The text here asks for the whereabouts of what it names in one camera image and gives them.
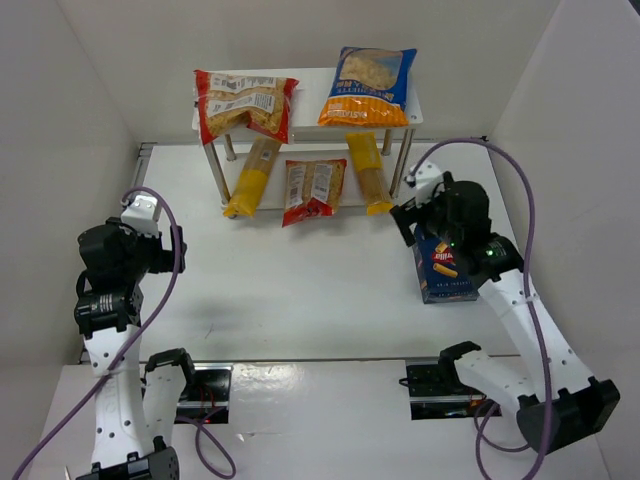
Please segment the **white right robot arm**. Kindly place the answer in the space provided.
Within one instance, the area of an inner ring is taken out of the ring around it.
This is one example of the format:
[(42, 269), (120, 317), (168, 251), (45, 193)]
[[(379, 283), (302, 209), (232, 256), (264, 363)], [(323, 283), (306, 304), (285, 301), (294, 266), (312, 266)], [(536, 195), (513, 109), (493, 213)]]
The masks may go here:
[(422, 167), (407, 179), (413, 199), (391, 214), (409, 246), (434, 237), (451, 250), (473, 289), (493, 309), (528, 370), (520, 376), (465, 341), (441, 351), (453, 386), (486, 394), (515, 418), (526, 443), (551, 453), (600, 432), (620, 400), (611, 380), (598, 380), (567, 343), (524, 272), (516, 246), (493, 232), (489, 198), (472, 181)]

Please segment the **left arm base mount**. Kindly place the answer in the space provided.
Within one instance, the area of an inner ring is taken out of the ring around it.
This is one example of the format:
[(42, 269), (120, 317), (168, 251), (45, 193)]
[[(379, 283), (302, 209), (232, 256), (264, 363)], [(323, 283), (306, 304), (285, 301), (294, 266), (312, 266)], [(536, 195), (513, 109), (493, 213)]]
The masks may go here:
[(201, 421), (211, 412), (208, 424), (227, 424), (232, 371), (230, 366), (197, 367), (194, 382), (180, 395), (176, 417)]

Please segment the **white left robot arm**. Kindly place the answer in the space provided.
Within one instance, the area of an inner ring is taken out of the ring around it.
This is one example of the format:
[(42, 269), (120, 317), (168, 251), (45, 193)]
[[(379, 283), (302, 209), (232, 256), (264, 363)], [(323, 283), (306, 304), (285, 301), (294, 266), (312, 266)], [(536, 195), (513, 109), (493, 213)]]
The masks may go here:
[(183, 348), (139, 363), (140, 282), (148, 273), (184, 265), (184, 256), (162, 247), (159, 234), (144, 235), (111, 217), (78, 237), (85, 264), (76, 284), (74, 318), (99, 387), (88, 479), (177, 479), (172, 446), (177, 403), (195, 374)]

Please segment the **small red pasta bag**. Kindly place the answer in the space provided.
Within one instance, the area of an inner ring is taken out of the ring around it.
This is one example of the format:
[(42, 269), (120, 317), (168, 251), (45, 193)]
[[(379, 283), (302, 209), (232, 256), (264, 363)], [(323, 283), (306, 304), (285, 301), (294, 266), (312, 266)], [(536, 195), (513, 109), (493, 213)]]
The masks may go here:
[(332, 217), (340, 206), (347, 160), (286, 161), (282, 226)]

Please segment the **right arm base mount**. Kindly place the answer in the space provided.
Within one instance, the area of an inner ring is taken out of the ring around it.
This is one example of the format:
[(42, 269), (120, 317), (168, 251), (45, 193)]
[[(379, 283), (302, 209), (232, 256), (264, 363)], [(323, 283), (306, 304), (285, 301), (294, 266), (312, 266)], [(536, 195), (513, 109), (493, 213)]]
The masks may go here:
[(450, 384), (433, 358), (406, 361), (398, 383), (408, 393), (413, 421), (471, 418), (488, 400), (479, 390)]

